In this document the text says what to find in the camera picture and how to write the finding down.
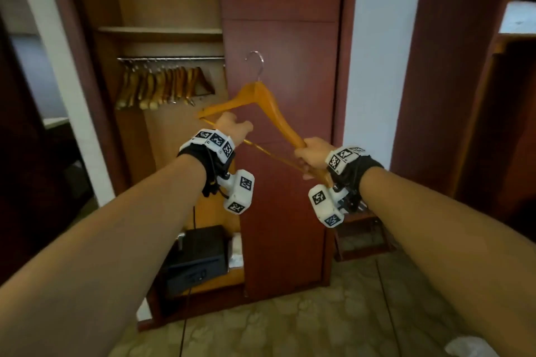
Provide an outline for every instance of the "wrist-mounted device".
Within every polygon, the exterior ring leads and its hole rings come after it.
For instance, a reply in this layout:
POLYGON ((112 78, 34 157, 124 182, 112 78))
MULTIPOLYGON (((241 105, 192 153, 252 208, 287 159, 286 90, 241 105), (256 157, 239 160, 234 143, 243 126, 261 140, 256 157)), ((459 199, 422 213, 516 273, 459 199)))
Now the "wrist-mounted device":
POLYGON ((201 129, 181 145, 178 156, 188 154, 197 158, 205 167, 206 183, 203 196, 215 195, 224 187, 227 195, 224 208, 231 213, 241 214, 251 205, 255 177, 246 170, 229 173, 229 166, 235 157, 235 145, 231 137, 220 130, 201 129))
POLYGON ((316 217, 326 227, 336 227, 344 215, 366 209, 359 193, 361 178, 369 168, 383 166, 359 147, 341 147, 325 160, 333 187, 318 184, 309 191, 309 200, 316 217))

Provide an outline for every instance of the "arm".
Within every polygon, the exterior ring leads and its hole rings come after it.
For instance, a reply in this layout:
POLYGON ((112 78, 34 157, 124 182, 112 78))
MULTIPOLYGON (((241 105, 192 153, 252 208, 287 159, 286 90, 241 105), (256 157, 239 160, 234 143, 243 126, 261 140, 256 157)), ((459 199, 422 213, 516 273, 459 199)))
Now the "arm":
MULTIPOLYGON (((216 127, 238 146, 252 130, 216 127)), ((182 155, 93 212, 0 287, 0 355, 107 355, 132 320, 205 184, 182 155)))
MULTIPOLYGON (((296 155, 315 167, 334 147, 306 139, 296 155)), ((379 167, 359 186, 432 284, 501 357, 536 352, 536 245, 506 225, 379 167)))

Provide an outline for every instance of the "person's left hand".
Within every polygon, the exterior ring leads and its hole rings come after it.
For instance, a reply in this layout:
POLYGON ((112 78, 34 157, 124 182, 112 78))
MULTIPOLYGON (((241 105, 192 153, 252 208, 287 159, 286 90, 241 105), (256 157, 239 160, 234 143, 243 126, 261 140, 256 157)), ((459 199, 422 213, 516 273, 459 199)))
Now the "person's left hand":
POLYGON ((242 143, 249 132, 253 131, 253 124, 250 121, 244 123, 236 122, 236 115, 231 112, 223 112, 215 128, 220 130, 223 134, 231 137, 235 147, 238 147, 242 143))

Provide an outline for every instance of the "hand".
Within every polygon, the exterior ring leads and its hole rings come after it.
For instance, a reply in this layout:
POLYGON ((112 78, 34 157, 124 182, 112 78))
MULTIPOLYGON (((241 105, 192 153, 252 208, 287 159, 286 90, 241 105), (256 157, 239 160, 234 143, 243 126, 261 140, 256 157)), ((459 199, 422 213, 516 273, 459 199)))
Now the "hand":
POLYGON ((238 147, 242 143, 249 132, 253 131, 253 124, 250 121, 244 123, 236 122, 236 115, 231 112, 223 112, 218 121, 216 122, 216 129, 220 130, 223 134, 231 137, 235 147, 238 147))
POLYGON ((303 159, 311 167, 324 170, 327 166, 326 157, 336 148, 320 137, 306 138, 304 141, 307 147, 294 150, 294 155, 303 159))

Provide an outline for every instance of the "closet rod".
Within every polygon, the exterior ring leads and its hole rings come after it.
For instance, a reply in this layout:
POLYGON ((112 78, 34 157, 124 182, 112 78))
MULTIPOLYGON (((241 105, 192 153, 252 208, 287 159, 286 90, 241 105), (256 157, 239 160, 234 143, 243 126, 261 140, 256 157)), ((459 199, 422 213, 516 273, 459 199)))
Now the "closet rod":
POLYGON ((136 61, 205 61, 205 60, 224 60, 224 56, 120 56, 117 61, 136 62, 136 61))

